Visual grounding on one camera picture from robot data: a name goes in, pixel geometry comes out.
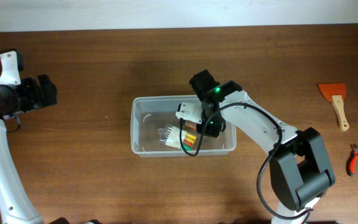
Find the red pliers handle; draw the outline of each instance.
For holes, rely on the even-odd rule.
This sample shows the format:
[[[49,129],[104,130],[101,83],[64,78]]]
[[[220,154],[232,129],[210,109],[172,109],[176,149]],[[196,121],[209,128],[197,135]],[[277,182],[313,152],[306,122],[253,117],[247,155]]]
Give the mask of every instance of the red pliers handle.
[[[346,170],[347,174],[352,177],[354,175],[354,164],[356,163],[358,157],[358,147],[356,144],[351,144],[351,147],[352,151],[346,163]]]

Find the wooden handle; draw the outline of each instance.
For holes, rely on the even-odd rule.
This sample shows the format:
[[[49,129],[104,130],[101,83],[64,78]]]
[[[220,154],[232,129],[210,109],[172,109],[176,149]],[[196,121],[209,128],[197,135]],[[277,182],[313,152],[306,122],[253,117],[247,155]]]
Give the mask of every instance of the wooden handle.
[[[333,95],[333,101],[331,102],[334,107],[336,116],[338,118],[339,129],[341,131],[347,131],[349,129],[349,123],[345,117],[345,111],[343,108],[343,99],[341,95]]]

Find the item inside bin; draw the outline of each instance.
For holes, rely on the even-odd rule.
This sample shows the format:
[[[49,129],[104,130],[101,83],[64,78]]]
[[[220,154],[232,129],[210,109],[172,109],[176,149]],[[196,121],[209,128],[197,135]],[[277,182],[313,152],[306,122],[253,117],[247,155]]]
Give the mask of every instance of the item inside bin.
[[[160,128],[158,133],[160,134],[160,143],[181,149],[181,144],[179,140],[179,128],[175,127],[172,124],[167,124],[165,128]],[[197,137],[194,134],[191,134],[188,131],[182,130],[181,132],[182,144],[185,150],[191,151]]]

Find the orange scraper blade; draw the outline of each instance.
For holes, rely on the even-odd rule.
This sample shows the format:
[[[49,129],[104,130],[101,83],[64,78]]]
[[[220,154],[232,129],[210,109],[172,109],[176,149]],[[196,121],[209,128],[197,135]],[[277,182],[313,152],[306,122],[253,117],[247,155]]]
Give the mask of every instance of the orange scraper blade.
[[[318,88],[321,94],[323,94],[323,96],[330,102],[333,100],[333,95],[342,95],[342,99],[345,100],[345,83],[318,84]]]

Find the red pliers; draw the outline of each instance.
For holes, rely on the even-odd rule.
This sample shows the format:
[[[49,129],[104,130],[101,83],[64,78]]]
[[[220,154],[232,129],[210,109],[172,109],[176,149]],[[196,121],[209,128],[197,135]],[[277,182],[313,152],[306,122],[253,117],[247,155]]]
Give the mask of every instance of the red pliers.
[[[354,164],[356,163],[356,159],[358,157],[358,145],[351,144],[351,148],[352,151],[346,163],[346,170],[347,174],[352,177],[354,175]]]

